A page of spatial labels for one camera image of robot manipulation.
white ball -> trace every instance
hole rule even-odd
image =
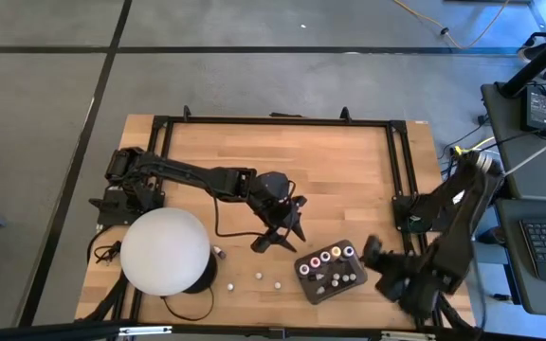
[[[148,295],[169,296],[191,287],[209,260],[206,228],[189,212],[164,207],[140,216],[121,244],[121,268]]]

wooden table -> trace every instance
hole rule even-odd
[[[139,146],[146,150],[152,121],[153,116],[128,116],[119,146]],[[426,122],[407,124],[418,188],[428,192],[441,182],[430,129]],[[399,137],[396,140],[402,183],[406,184]],[[366,284],[314,306],[304,297],[293,269],[297,258],[342,239],[351,241],[360,254],[370,234],[378,235],[386,250],[403,252],[391,214],[390,199],[394,188],[387,146],[385,129],[381,128],[174,124],[168,157],[205,168],[249,167],[259,173],[281,171],[296,182],[295,194],[308,199],[301,210],[307,242],[301,242],[293,234],[289,237],[298,253],[271,246],[264,254],[255,254],[249,247],[252,237],[220,239],[214,235],[212,200],[203,190],[165,182],[166,206],[186,209],[206,228],[211,227],[211,243],[227,253],[225,260],[218,261],[218,277],[212,286],[215,294],[213,311],[207,318],[194,323],[413,330],[412,318],[374,289],[380,277],[376,272],[367,270],[369,280]],[[264,231],[262,223],[247,205],[219,205],[221,231]],[[125,231],[126,227],[113,227],[100,236],[95,247],[121,241]],[[118,258],[109,265],[95,264],[92,258],[85,275],[77,318],[95,309],[118,279],[119,270]],[[257,272],[263,273],[264,278],[255,279]],[[273,287],[276,281],[282,284],[280,290]],[[227,290],[229,283],[235,286],[233,292]],[[129,287],[122,317],[129,316],[134,291],[131,285]],[[209,308],[209,300],[208,291],[168,298],[176,312],[187,316],[202,315]],[[465,285],[450,302],[467,322],[473,324]],[[138,320],[188,323],[171,316],[159,297],[146,295],[142,298]]]

lamp base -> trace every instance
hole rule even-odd
[[[206,265],[206,270],[204,270],[204,273],[201,275],[201,277],[183,293],[197,294],[203,292],[212,285],[217,274],[218,266],[216,264],[216,257],[213,253],[210,252],[208,264]]]

floor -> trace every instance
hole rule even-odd
[[[460,42],[477,37],[499,8],[408,3],[451,27]],[[546,19],[546,0],[537,4]],[[122,5],[0,0],[0,45],[108,46]],[[477,47],[518,47],[539,29],[536,18],[528,7],[510,5]],[[391,0],[141,0],[130,9],[120,45],[447,47],[437,33]],[[0,228],[0,328],[14,324],[104,61],[100,53],[0,53],[0,215],[9,221]],[[506,81],[521,67],[514,56],[491,55],[118,54],[35,323],[73,318],[97,216],[87,199],[102,194],[128,114],[180,115],[187,104],[197,116],[337,117],[348,106],[355,118],[431,122],[441,153],[477,126],[480,85]],[[490,135],[480,129],[464,145]],[[481,270],[486,291],[508,293],[502,267]],[[546,336],[546,316],[493,300],[487,311],[488,331]]]

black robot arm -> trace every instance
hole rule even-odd
[[[442,212],[454,206],[452,198],[464,190],[461,202],[450,210],[444,232],[422,255],[383,252],[376,236],[364,246],[366,267],[382,274],[376,289],[418,318],[429,318],[439,293],[452,295],[463,282],[473,260],[471,235],[502,181],[499,164],[483,153],[469,153],[458,161],[456,172],[432,193],[394,204],[396,219],[431,226],[439,224]]]
[[[117,215],[124,217],[124,223],[130,224],[141,214],[162,207],[165,193],[156,183],[169,180],[201,188],[216,200],[247,203],[267,228],[251,245],[255,252],[263,253],[271,244],[296,252],[285,238],[289,231],[305,241],[299,208],[306,203],[306,198],[291,197],[291,182],[280,172],[257,176],[256,170],[248,168],[205,169],[144,152],[140,148],[124,148],[113,153],[105,178],[109,187],[104,199],[90,201],[100,210],[99,221],[115,220]],[[288,231],[282,236],[278,233],[279,228]]]

